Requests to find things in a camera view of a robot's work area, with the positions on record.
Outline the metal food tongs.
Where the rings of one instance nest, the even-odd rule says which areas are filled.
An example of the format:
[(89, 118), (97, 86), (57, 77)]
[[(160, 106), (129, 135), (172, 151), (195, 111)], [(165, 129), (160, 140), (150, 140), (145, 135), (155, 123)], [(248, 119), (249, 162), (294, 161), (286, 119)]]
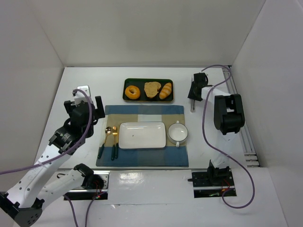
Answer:
[(191, 99), (191, 110), (192, 113), (195, 112), (195, 100)]

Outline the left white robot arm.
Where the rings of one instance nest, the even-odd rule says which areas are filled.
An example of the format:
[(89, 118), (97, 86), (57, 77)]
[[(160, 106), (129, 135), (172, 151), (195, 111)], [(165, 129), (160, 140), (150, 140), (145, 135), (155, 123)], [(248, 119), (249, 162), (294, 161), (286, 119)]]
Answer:
[(100, 96), (96, 97), (95, 104), (86, 100), (80, 103), (66, 101), (64, 107), (69, 118), (50, 138), (36, 162), (37, 167), (29, 170), (7, 192), (0, 194), (1, 209), (21, 227), (32, 226), (48, 205), (72, 189), (81, 187), (101, 192), (104, 188), (101, 176), (83, 163), (48, 183), (57, 169), (93, 135), (98, 120), (105, 117)]

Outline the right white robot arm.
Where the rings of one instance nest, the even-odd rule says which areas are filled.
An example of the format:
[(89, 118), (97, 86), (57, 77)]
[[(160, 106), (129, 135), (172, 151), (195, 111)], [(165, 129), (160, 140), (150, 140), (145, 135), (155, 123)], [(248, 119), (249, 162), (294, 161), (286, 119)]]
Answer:
[(207, 74), (200, 72), (193, 74), (187, 97), (192, 113), (195, 111), (195, 101), (205, 100), (206, 105), (213, 106), (214, 127), (218, 134), (215, 145), (210, 146), (216, 153), (212, 155), (209, 166), (225, 169), (230, 167), (230, 162), (234, 162), (245, 169), (245, 165), (231, 157), (233, 140), (245, 123), (241, 95), (226, 93), (209, 85)]

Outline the brown bread slice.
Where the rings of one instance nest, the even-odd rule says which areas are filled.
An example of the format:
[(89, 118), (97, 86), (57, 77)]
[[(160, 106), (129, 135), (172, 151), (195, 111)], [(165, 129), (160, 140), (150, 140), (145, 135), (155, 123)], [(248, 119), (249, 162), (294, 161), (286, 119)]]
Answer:
[(144, 84), (144, 91), (148, 98), (154, 98), (161, 88), (161, 83), (159, 82), (146, 82)]

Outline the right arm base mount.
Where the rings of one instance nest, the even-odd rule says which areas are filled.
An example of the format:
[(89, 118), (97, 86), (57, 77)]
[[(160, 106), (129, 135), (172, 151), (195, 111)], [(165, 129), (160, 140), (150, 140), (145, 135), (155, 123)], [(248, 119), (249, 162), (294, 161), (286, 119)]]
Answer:
[(187, 181), (193, 185), (194, 198), (221, 197), (224, 192), (226, 197), (237, 195), (231, 171), (222, 176), (211, 176), (206, 171), (191, 174)]

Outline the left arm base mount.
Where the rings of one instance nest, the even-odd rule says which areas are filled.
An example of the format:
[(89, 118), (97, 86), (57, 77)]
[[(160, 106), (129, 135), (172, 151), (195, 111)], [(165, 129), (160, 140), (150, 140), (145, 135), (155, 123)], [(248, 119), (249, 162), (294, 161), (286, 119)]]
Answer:
[(108, 171), (95, 171), (93, 179), (85, 186), (78, 186), (68, 191), (65, 195), (71, 201), (90, 201), (96, 197), (96, 200), (108, 199)]

